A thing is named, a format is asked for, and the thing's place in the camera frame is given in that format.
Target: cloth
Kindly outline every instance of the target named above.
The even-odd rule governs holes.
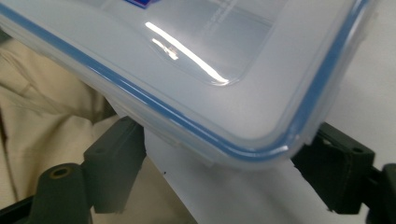
[[[83,152],[117,119],[106,99],[16,40],[0,48],[0,208],[35,193],[50,167],[82,163]],[[195,223],[149,159],[122,215],[94,223]]]

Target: plastic container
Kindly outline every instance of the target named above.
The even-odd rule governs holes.
[[[3,0],[2,29],[204,161],[270,166],[309,144],[371,0]]]

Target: beige fabric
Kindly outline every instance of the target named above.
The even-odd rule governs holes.
[[[0,207],[34,194],[39,175],[82,153],[118,118],[105,98],[51,60],[10,40],[0,48]],[[190,213],[146,160],[122,216],[95,223],[191,223]]]

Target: white surface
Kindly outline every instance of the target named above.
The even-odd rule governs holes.
[[[1,2],[83,54],[62,49],[62,43],[51,42],[57,38],[32,26],[21,29],[7,13],[0,22],[25,44],[77,70],[121,114],[209,162],[249,168],[285,160],[312,138],[327,112],[320,105],[331,99],[323,95],[332,95],[336,88],[327,87],[336,85],[342,73],[305,94],[360,2],[163,0],[147,9],[122,0]],[[304,120],[301,128],[293,125],[302,100],[313,94],[320,97],[310,101],[315,105],[306,112],[310,119],[297,119]],[[275,144],[278,139],[287,140]]]
[[[381,2],[375,26],[347,70],[327,118],[373,149],[378,168],[396,162],[395,11],[395,1]],[[262,172],[237,172],[207,168],[149,133],[147,147],[199,223],[362,224],[367,214],[366,208],[359,216],[328,212],[291,162]]]

